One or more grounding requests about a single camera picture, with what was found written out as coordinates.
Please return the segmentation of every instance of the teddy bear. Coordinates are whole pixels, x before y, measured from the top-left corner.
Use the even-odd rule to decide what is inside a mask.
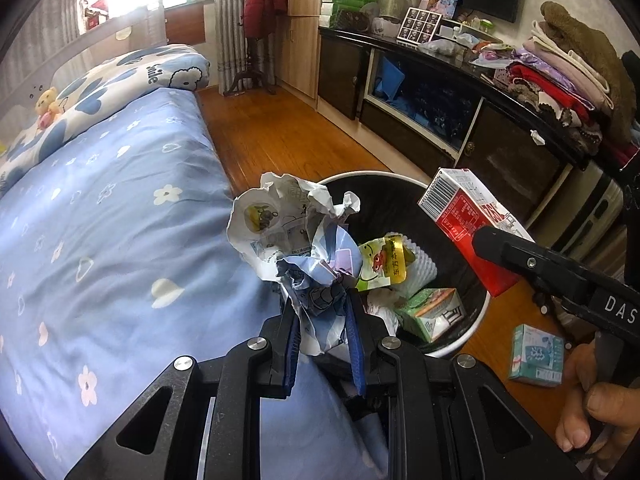
[[[49,88],[42,93],[36,102],[36,113],[38,115],[38,129],[46,130],[60,116],[62,110],[55,103],[58,91],[55,87]]]

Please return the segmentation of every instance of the blue bedsheet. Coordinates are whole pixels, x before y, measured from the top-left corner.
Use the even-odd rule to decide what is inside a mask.
[[[64,478],[176,356],[223,355],[278,313],[226,240],[230,208],[195,98],[173,89],[0,199],[0,410],[45,478]],[[261,428],[265,479],[386,476],[380,426],[356,427],[304,356],[292,396],[263,400]]]

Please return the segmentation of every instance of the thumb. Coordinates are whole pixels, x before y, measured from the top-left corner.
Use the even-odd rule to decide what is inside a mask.
[[[640,426],[640,390],[598,383],[588,391],[585,406],[601,422],[621,428]]]

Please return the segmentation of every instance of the brown towel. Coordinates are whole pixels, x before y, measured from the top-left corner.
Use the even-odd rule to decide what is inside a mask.
[[[606,136],[619,146],[631,142],[631,122],[636,114],[636,89],[604,32],[587,27],[555,2],[540,7],[545,33],[565,52],[573,50],[609,83],[614,109]]]

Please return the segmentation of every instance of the trash can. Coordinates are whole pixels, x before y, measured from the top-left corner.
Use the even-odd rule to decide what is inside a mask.
[[[400,329],[398,337],[425,354],[448,357],[455,354],[478,329],[489,305],[489,293],[478,280],[454,243],[418,206],[426,186],[417,180],[384,171],[352,171],[324,179],[334,203],[346,191],[361,201],[360,212],[348,219],[349,234],[357,244],[380,238],[388,232],[406,235],[425,251],[438,267],[438,277],[429,287],[455,287],[466,317],[432,344]]]

